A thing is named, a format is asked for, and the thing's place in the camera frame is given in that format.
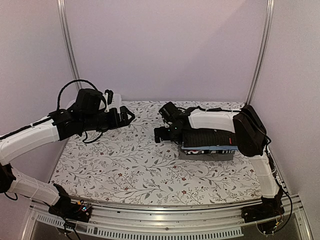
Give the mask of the black pinstriped long sleeve shirt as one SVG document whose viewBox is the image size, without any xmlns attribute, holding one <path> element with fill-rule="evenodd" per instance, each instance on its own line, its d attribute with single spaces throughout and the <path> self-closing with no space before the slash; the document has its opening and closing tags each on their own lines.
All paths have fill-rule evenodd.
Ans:
<svg viewBox="0 0 320 240">
<path fill-rule="evenodd" d="M 187 148 L 211 146 L 237 146 L 236 135 L 217 129 L 189 129 L 182 133 L 182 145 Z"/>
</svg>

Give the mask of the light blue shirt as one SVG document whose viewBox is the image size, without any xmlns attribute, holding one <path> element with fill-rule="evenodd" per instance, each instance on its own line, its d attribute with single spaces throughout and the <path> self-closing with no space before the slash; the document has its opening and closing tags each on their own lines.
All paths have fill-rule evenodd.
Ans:
<svg viewBox="0 0 320 240">
<path fill-rule="evenodd" d="M 187 150 L 187 151 L 238 151 L 237 146 L 199 146 L 199 147 L 181 147 L 182 150 Z"/>
</svg>

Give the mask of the black white printed shirt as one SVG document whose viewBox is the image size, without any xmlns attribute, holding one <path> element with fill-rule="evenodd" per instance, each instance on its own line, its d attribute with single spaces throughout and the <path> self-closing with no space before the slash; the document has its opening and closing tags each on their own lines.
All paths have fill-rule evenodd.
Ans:
<svg viewBox="0 0 320 240">
<path fill-rule="evenodd" d="M 186 155 L 214 155 L 234 154 L 235 150 L 183 150 Z"/>
</svg>

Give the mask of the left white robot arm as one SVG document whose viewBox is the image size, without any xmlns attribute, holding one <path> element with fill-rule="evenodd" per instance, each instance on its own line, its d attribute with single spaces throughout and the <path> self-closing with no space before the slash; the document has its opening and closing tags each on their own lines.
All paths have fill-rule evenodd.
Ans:
<svg viewBox="0 0 320 240">
<path fill-rule="evenodd" d="M 13 193 L 54 206 L 63 216 L 74 213 L 74 205 L 65 189 L 58 184 L 39 181 L 14 169 L 11 161 L 41 146 L 66 140 L 74 135 L 103 133 L 127 127 L 135 115 L 125 106 L 112 105 L 112 90 L 101 92 L 86 80 L 89 88 L 78 91 L 74 103 L 61 108 L 57 97 L 56 110 L 40 120 L 7 133 L 0 138 L 0 192 Z"/>
</svg>

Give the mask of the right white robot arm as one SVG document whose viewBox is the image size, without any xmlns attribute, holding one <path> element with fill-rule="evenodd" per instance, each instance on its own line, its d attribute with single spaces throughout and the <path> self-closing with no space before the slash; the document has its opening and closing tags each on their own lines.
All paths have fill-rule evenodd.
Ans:
<svg viewBox="0 0 320 240">
<path fill-rule="evenodd" d="M 282 206 L 285 194 L 277 181 L 277 169 L 268 151 L 271 139 L 251 105 L 239 110 L 189 107 L 166 103 L 159 113 L 167 126 L 154 129 L 156 143 L 171 141 L 186 148 L 236 146 L 252 164 L 262 192 L 258 213 L 269 218 Z"/>
</svg>

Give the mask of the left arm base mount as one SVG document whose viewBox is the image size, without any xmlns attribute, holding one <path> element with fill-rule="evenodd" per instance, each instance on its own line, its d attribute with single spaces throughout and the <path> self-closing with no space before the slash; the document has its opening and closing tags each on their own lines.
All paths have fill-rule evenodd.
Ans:
<svg viewBox="0 0 320 240">
<path fill-rule="evenodd" d="M 92 215 L 92 205 L 83 200 L 72 202 L 69 198 L 60 198 L 49 207 L 48 212 L 62 219 L 88 223 Z"/>
</svg>

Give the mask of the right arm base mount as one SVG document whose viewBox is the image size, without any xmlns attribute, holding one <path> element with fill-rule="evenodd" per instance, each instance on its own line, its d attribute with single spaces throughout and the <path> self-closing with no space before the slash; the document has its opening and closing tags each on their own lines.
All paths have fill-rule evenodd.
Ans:
<svg viewBox="0 0 320 240">
<path fill-rule="evenodd" d="M 241 209 L 241 217 L 245 223 L 273 218 L 284 213 L 282 202 L 271 198 L 262 198 L 262 203 L 245 206 Z"/>
</svg>

